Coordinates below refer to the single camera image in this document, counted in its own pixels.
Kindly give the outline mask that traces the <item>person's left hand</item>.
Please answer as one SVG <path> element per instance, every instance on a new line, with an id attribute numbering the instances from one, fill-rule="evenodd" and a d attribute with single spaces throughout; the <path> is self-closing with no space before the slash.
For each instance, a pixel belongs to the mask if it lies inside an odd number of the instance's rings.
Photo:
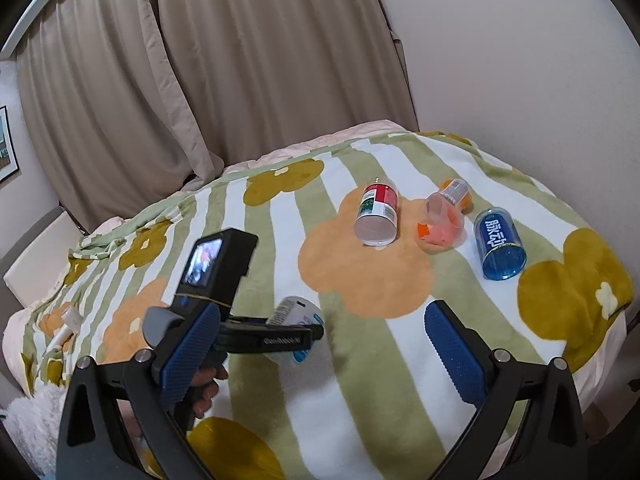
<path id="1" fill-rule="evenodd" d="M 219 391 L 218 382 L 228 379 L 228 372 L 223 365 L 211 368 L 201 368 L 193 377 L 192 387 L 196 395 L 192 404 L 192 411 L 197 419 L 202 419 L 212 407 L 213 398 Z"/>

